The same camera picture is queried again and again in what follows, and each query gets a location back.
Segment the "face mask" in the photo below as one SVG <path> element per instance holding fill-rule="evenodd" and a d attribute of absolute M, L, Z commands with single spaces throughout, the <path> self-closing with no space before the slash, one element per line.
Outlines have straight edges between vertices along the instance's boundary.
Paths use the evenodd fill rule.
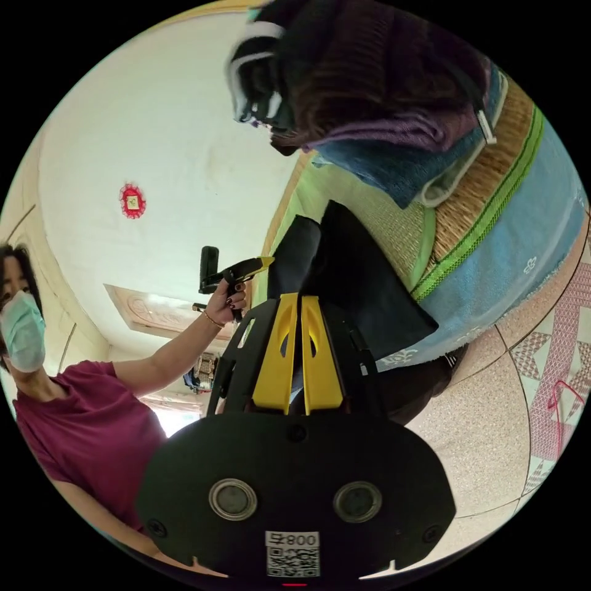
<path fill-rule="evenodd" d="M 19 291 L 0 315 L 2 338 L 10 363 L 24 374 L 43 366 L 45 361 L 45 321 L 31 294 Z"/>

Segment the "tiled floor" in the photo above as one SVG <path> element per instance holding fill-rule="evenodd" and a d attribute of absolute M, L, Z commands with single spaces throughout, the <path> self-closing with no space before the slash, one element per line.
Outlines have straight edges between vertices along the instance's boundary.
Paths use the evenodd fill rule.
<path fill-rule="evenodd" d="M 484 538 L 535 494 L 568 443 L 591 389 L 589 218 L 558 273 L 471 344 L 450 387 L 408 427 L 438 453 L 457 516 L 416 568 Z"/>

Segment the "red decoration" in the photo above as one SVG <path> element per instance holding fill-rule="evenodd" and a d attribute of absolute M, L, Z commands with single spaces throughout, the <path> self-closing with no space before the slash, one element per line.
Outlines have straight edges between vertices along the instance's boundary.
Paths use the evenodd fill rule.
<path fill-rule="evenodd" d="M 130 220 L 137 220 L 146 211 L 146 200 L 136 185 L 127 183 L 119 193 L 123 215 Z"/>

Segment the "maroon t-shirt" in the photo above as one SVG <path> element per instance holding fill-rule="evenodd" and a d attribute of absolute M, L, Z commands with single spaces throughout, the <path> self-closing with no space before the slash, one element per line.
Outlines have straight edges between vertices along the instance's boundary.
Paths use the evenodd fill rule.
<path fill-rule="evenodd" d="M 116 377 L 112 363 L 83 361 L 51 379 L 67 398 L 38 402 L 19 392 L 14 401 L 25 441 L 52 480 L 79 486 L 141 531 L 135 497 L 166 441 L 156 414 Z"/>

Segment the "woman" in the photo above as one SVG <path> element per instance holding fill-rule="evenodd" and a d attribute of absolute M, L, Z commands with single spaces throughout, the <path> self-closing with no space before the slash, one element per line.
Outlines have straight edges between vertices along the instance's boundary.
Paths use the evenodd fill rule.
<path fill-rule="evenodd" d="M 41 299 L 23 246 L 0 246 L 0 365 L 17 386 L 18 427 L 41 467 L 68 503 L 97 530 L 163 562 L 135 513 L 134 501 L 152 454 L 166 440 L 155 413 L 140 400 L 183 376 L 233 310 L 246 305 L 245 286 L 228 296 L 222 281 L 205 312 L 154 355 L 136 361 L 82 361 L 55 377 L 45 359 Z M 195 563 L 193 570 L 216 574 Z"/>

